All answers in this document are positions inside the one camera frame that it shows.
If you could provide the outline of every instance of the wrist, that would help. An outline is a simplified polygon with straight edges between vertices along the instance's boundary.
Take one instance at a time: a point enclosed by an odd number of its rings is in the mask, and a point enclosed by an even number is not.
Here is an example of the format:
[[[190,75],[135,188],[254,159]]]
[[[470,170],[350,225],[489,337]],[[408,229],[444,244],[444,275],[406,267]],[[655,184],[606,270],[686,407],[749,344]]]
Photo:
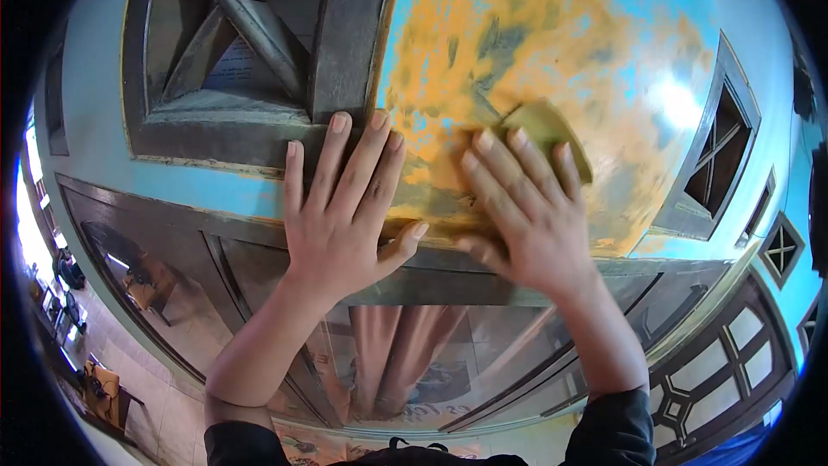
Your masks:
[[[573,273],[567,281],[557,281],[542,290],[542,293],[559,307],[568,305],[589,305],[606,290],[604,277],[598,267],[589,260],[580,271]]]
[[[345,297],[335,281],[326,280],[318,272],[308,274],[291,267],[279,280],[276,291],[294,299],[314,299],[323,304],[336,304]]]

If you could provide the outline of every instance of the forearm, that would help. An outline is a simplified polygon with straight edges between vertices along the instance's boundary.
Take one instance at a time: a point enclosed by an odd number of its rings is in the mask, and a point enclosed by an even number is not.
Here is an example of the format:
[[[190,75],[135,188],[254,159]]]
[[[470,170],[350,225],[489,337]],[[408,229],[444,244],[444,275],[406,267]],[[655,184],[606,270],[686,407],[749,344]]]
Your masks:
[[[314,327],[336,303],[314,294],[286,275],[216,357],[207,393],[237,406],[264,406]]]
[[[593,397],[649,387],[641,343],[594,270],[585,288],[558,304]]]

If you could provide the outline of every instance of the right hand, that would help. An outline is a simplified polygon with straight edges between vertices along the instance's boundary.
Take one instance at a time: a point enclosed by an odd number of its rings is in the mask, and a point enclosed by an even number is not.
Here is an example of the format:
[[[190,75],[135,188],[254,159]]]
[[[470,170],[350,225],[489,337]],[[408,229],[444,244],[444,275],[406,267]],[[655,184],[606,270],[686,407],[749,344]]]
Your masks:
[[[507,249],[477,235],[457,247],[517,285],[571,300],[599,277],[590,257],[586,209],[568,144],[553,150],[558,176],[522,129],[508,134],[512,151],[486,129],[474,137],[461,165],[478,201]]]

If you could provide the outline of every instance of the x-shaped wood carving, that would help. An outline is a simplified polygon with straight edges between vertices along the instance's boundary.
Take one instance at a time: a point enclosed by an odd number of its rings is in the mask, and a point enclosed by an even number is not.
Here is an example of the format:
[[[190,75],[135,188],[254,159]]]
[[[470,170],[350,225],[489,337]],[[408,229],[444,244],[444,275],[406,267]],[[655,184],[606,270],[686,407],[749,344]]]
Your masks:
[[[308,52],[266,0],[213,1],[215,5],[176,63],[161,100],[199,90],[238,35],[270,67],[287,95],[304,103]]]

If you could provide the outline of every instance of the left hand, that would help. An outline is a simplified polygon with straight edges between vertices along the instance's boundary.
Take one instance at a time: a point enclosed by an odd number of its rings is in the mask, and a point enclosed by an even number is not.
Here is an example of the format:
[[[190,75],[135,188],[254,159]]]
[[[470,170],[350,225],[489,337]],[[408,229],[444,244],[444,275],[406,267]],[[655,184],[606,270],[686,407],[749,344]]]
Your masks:
[[[352,124],[347,113],[334,114],[304,204],[305,150],[298,140],[287,147],[285,231],[291,264],[282,281],[292,290],[334,301],[397,270],[417,252],[428,229],[427,223],[409,223],[378,252],[379,233],[405,161],[405,140],[391,131],[388,112],[376,110],[336,182]]]

